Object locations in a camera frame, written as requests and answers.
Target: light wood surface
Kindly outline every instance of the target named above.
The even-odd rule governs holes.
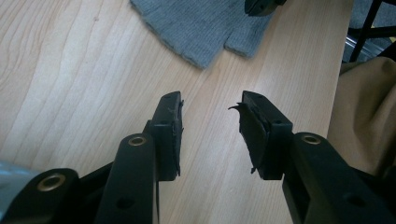
[[[162,223],[291,223],[281,182],[249,173],[238,113],[227,108],[255,91],[295,132],[326,136],[351,8],[288,0],[253,59],[224,50],[202,71],[127,0],[2,0],[0,160],[83,176],[142,132],[162,95],[181,91],[181,177],[160,184]]]

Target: gray cloth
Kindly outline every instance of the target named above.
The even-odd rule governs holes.
[[[271,16],[251,18],[242,0],[131,0],[172,51],[207,68],[222,48],[252,57]]]

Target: brass ring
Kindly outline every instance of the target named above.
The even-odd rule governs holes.
[[[128,144],[133,147],[138,147],[138,146],[142,146],[146,142],[147,142],[147,139],[145,137],[137,136],[137,137],[129,139]]]
[[[46,184],[46,182],[51,179],[57,179],[57,181],[54,183]],[[49,175],[43,180],[41,180],[40,183],[38,183],[37,189],[40,191],[51,191],[53,189],[59,188],[64,183],[65,180],[66,180],[66,176],[61,174]]]
[[[302,137],[303,141],[305,141],[307,144],[311,145],[319,145],[321,143],[320,139],[315,137],[314,135],[306,134]]]

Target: black object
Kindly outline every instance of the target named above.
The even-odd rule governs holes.
[[[245,13],[254,17],[267,16],[285,2],[286,0],[245,0]]]
[[[373,3],[370,6],[369,13],[366,17],[366,20],[364,21],[363,27],[361,29],[348,29],[349,35],[358,38],[356,46],[353,49],[349,59],[350,63],[356,62],[358,60],[359,54],[361,53],[361,49],[363,48],[366,39],[396,36],[396,26],[371,28],[376,13],[378,12],[382,2],[394,6],[396,5],[396,0],[373,0]]]
[[[159,181],[180,173],[182,105],[179,91],[163,96],[144,132],[124,138],[114,162],[82,178],[71,169],[36,176],[1,223],[159,223]]]
[[[234,108],[253,168],[264,179],[284,175],[294,223],[396,223],[396,167],[383,178],[349,167],[325,138],[293,134],[289,120],[258,93],[244,91]]]

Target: beige bag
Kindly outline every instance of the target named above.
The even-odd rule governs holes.
[[[382,175],[396,165],[396,62],[343,64],[328,140],[363,172]]]

